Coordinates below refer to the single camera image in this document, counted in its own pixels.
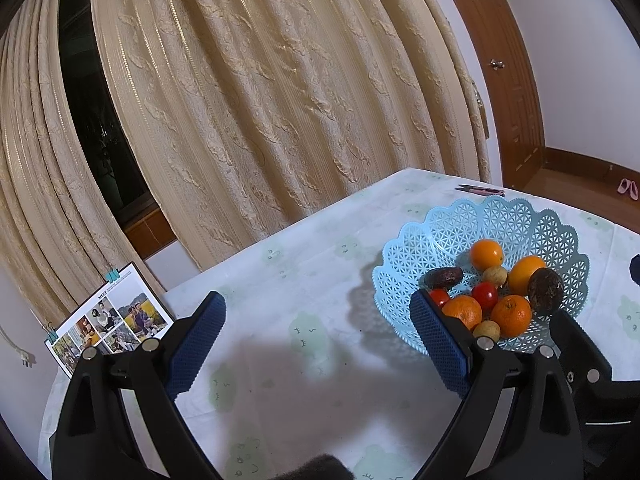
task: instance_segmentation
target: binder clip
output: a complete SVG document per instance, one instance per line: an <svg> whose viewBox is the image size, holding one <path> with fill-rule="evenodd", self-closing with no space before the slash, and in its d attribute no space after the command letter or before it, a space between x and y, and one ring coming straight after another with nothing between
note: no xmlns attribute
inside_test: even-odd
<svg viewBox="0 0 640 480"><path fill-rule="evenodd" d="M49 321L46 325L43 325L42 329L47 333L47 340L51 344L55 343L58 340L58 334L56 334L52 322Z"/></svg>
<svg viewBox="0 0 640 480"><path fill-rule="evenodd" d="M120 278L120 273L118 269L110 270L107 274L105 274L104 279L109 283L114 283Z"/></svg>

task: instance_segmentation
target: scissors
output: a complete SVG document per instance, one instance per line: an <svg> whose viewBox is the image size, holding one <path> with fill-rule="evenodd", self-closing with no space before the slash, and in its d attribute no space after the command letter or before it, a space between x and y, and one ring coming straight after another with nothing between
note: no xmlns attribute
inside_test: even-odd
<svg viewBox="0 0 640 480"><path fill-rule="evenodd" d="M488 187L470 186L469 184L458 184L456 191L464 191L465 193L473 193L480 196L504 196L503 189L491 189Z"/></svg>

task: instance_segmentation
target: dark window glass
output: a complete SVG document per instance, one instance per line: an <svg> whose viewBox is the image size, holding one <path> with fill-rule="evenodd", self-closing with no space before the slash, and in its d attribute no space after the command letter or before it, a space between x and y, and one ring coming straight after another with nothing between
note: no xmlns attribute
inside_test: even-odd
<svg viewBox="0 0 640 480"><path fill-rule="evenodd" d="M60 0L60 63L71 117L100 191L122 227L156 208L111 101L90 0Z"/></svg>

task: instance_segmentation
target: wooden door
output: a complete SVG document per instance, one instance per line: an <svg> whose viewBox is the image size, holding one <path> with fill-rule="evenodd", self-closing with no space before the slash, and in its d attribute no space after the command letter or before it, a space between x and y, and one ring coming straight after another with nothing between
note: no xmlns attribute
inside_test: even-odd
<svg viewBox="0 0 640 480"><path fill-rule="evenodd" d="M504 186L523 189L542 167L545 137L522 35L507 0L454 1L482 65L498 131Z"/></svg>

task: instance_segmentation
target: printed tablecloth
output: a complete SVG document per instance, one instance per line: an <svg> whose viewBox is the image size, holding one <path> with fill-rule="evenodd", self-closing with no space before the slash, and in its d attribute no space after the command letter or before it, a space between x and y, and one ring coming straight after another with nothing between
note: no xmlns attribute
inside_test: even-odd
<svg viewBox="0 0 640 480"><path fill-rule="evenodd" d="M225 480L264 480L322 453L358 480L410 479L460 402L430 359L394 334L373 302L371 271L402 225L434 206L483 197L455 190L472 181L404 170L167 292L188 316L210 290L224 295L227 321L193 387L176 405ZM589 297L578 322L609 359L614 378L640 378L640 287L629 262L640 236L543 198L575 227L590 258ZM44 416L38 466L50 477L48 439L68 385L62 372ZM131 395L130 417L147 465L162 472ZM476 468L487 456L479 457Z"/></svg>

